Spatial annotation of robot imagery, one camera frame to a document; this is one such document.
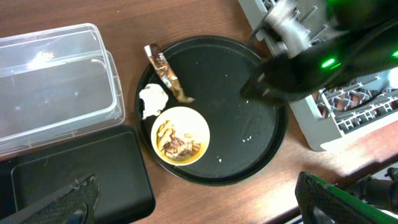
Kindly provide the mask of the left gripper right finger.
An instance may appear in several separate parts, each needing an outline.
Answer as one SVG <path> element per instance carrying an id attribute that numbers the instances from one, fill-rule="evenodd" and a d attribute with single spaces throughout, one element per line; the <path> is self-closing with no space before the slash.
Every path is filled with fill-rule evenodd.
<path id="1" fill-rule="evenodd" d="M 321 178 L 301 172 L 295 196 L 304 223 L 397 224 L 397 181 L 365 177 L 340 189 Z"/>

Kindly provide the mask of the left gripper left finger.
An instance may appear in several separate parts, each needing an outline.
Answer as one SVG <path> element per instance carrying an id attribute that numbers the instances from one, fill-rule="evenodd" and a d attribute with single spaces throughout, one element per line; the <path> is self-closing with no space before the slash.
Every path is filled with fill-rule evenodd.
<path id="1" fill-rule="evenodd" d="M 86 175 L 2 219 L 1 223 L 94 223 L 99 194 L 96 176 Z"/>

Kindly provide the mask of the food scraps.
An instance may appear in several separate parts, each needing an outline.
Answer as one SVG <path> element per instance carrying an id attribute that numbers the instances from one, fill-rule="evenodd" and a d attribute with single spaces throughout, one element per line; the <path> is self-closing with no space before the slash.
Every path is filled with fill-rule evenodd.
<path id="1" fill-rule="evenodd" d="M 169 159 L 184 161 L 198 154 L 201 143 L 198 138 L 182 131 L 171 120 L 166 120 L 157 131 L 157 148 Z"/>

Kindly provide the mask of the yellow bowl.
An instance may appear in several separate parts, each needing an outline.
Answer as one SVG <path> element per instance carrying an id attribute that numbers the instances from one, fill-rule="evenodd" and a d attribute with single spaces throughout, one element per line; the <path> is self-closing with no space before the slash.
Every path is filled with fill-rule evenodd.
<path id="1" fill-rule="evenodd" d="M 156 134 L 160 125 L 162 125 L 166 120 L 171 120 L 179 126 L 182 131 L 195 135 L 201 143 L 200 152 L 184 161 L 175 161 L 162 154 L 157 148 Z M 187 166 L 198 161 L 205 154 L 210 144 L 210 129 L 206 120 L 199 112 L 191 108 L 177 106 L 165 110 L 156 118 L 150 130 L 150 142 L 153 150 L 157 156 L 160 157 L 161 161 L 175 166 Z"/>

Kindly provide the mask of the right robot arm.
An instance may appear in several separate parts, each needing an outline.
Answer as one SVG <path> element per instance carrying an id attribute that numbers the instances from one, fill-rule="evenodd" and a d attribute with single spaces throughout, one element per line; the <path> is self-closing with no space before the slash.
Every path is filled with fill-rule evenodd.
<path id="1" fill-rule="evenodd" d="M 296 1 L 272 1 L 253 30 L 268 32 L 286 49 L 264 59 L 240 90 L 246 98 L 291 102 L 322 88 L 397 66 L 397 1 L 326 1 L 326 19 L 341 34 L 312 42 L 294 17 Z"/>

